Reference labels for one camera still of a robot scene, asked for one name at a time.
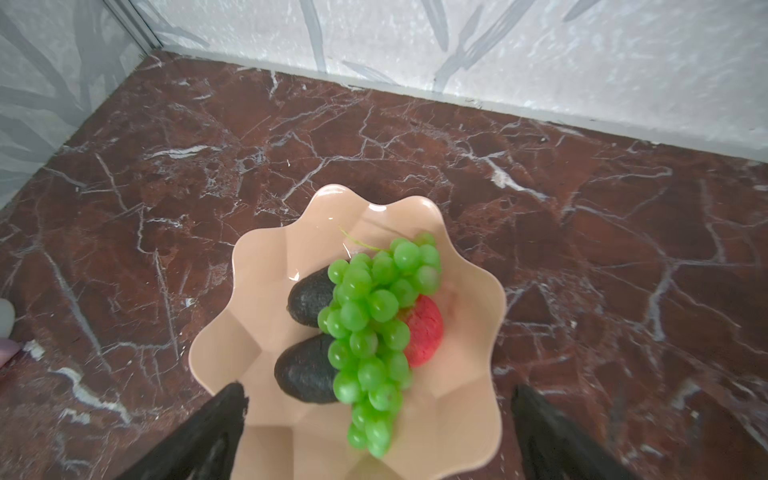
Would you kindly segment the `red fake apple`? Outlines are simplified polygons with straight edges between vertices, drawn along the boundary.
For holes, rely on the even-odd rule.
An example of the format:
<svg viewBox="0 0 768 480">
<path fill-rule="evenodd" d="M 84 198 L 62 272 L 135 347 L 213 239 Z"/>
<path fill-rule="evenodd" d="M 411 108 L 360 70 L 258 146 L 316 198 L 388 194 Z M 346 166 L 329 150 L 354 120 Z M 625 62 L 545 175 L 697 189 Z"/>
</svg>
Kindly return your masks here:
<svg viewBox="0 0 768 480">
<path fill-rule="evenodd" d="M 420 295 L 415 304 L 398 317 L 410 331 L 410 341 L 404 349 L 409 367 L 418 368 L 430 361 L 439 349 L 444 335 L 444 320 L 437 304 Z"/>
</svg>

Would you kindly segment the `green fake grape bunch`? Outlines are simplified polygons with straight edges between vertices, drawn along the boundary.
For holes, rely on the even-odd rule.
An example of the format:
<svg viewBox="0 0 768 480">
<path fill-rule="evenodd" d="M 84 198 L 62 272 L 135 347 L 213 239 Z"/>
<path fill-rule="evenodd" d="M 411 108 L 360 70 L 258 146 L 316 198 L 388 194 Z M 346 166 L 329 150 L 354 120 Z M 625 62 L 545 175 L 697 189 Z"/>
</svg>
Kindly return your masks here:
<svg viewBox="0 0 768 480">
<path fill-rule="evenodd" d="M 441 255 L 435 237 L 422 232 L 336 260 L 328 276 L 333 300 L 320 311 L 318 325 L 334 338 L 328 357 L 338 370 L 338 402 L 351 408 L 348 442 L 381 458 L 391 447 L 415 369 L 404 354 L 410 331 L 398 317 L 420 295 L 433 300 L 442 282 Z"/>
</svg>

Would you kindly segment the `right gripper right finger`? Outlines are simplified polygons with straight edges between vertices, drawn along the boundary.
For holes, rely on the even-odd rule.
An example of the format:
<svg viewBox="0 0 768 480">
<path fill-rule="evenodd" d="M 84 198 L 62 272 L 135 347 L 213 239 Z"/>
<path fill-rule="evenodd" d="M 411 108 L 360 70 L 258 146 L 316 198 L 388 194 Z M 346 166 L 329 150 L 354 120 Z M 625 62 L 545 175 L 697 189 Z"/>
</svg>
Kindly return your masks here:
<svg viewBox="0 0 768 480">
<path fill-rule="evenodd" d="M 637 477 L 531 386 L 515 386 L 511 413 L 527 479 Z"/>
</svg>

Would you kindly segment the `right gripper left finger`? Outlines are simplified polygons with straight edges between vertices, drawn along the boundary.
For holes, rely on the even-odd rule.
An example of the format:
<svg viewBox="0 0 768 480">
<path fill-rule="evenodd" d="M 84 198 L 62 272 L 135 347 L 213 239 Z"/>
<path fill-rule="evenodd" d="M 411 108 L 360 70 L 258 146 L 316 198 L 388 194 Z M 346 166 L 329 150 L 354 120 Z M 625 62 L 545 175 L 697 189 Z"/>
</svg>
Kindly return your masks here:
<svg viewBox="0 0 768 480">
<path fill-rule="evenodd" d="M 228 479 L 244 433 L 249 399 L 226 385 L 199 411 L 130 466 L 120 479 Z"/>
</svg>

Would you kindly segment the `dark fake avocado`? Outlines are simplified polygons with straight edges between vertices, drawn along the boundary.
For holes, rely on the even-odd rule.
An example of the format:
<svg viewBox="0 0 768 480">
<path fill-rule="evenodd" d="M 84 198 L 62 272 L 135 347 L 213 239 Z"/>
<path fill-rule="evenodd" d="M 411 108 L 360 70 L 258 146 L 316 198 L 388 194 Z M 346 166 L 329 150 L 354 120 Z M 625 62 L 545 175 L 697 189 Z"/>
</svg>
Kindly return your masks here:
<svg viewBox="0 0 768 480">
<path fill-rule="evenodd" d="M 280 389 L 304 403 L 337 403 L 333 382 L 338 373 L 328 357 L 334 338 L 320 334 L 286 349 L 277 359 L 274 377 Z"/>
<path fill-rule="evenodd" d="M 317 317 L 332 302 L 334 288 L 335 284 L 328 276 L 328 267 L 303 277 L 289 292 L 289 315 L 301 325 L 317 328 Z"/>
</svg>

